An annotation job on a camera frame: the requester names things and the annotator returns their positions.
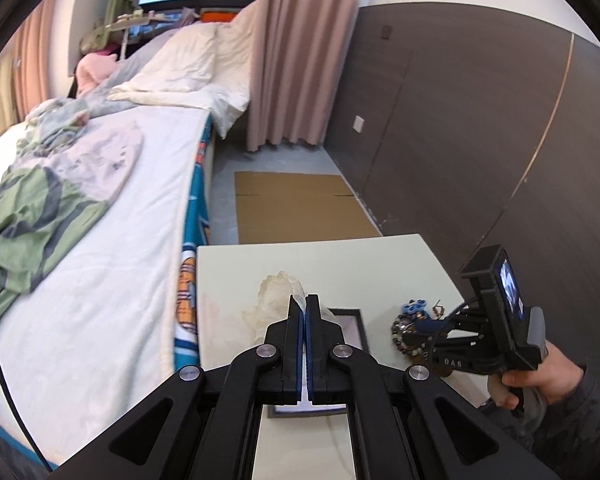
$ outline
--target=cardboard sheet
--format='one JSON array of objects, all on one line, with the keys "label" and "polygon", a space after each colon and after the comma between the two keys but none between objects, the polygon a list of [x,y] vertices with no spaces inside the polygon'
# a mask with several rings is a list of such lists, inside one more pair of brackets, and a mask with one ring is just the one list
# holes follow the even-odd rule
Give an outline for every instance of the cardboard sheet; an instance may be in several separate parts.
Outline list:
[{"label": "cardboard sheet", "polygon": [[241,244],[380,236],[339,175],[235,173]]}]

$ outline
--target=white light switch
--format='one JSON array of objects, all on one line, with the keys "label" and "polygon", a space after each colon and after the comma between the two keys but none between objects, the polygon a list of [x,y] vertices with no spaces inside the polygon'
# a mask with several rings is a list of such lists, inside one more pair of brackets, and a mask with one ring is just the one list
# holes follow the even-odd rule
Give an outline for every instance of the white light switch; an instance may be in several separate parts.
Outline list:
[{"label": "white light switch", "polygon": [[365,125],[365,120],[356,115],[356,118],[353,119],[353,129],[356,130],[358,133],[362,132],[362,126]]}]

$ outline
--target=pink curtain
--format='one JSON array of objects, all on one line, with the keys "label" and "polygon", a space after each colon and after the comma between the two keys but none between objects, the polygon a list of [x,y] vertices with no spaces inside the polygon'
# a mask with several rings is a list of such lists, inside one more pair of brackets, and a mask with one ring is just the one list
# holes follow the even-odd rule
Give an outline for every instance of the pink curtain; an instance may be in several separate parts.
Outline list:
[{"label": "pink curtain", "polygon": [[247,149],[323,141],[359,0],[260,0]]},{"label": "pink curtain", "polygon": [[49,99],[49,35],[56,0],[43,0],[13,35],[13,88],[18,118]]}]

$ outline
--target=pink blanket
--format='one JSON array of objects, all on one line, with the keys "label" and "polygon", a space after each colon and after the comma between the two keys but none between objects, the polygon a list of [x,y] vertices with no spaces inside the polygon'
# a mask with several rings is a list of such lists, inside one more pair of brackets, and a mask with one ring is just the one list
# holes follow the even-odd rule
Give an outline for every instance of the pink blanket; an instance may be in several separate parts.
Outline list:
[{"label": "pink blanket", "polygon": [[116,58],[115,54],[101,56],[95,52],[84,56],[75,69],[78,82],[76,96],[83,97],[107,79],[116,69]]}]

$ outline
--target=tabletop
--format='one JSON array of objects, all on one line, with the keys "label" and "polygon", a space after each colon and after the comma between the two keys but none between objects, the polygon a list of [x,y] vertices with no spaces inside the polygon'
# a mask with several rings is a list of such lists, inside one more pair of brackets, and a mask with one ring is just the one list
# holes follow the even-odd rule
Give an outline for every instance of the tabletop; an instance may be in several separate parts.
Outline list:
[{"label": "tabletop", "polygon": [[[198,337],[203,368],[229,364],[256,344],[249,314],[258,305],[263,281],[281,271],[298,280],[304,294],[318,294],[323,307],[359,309],[371,354],[395,368],[409,365],[390,333],[403,303],[424,299],[430,305],[442,304],[447,312],[462,303],[420,235],[200,247]],[[446,381],[475,406],[488,398],[486,378],[453,372]],[[253,478],[280,475],[291,480],[311,475],[355,478],[346,415],[269,418],[263,410]]]}]

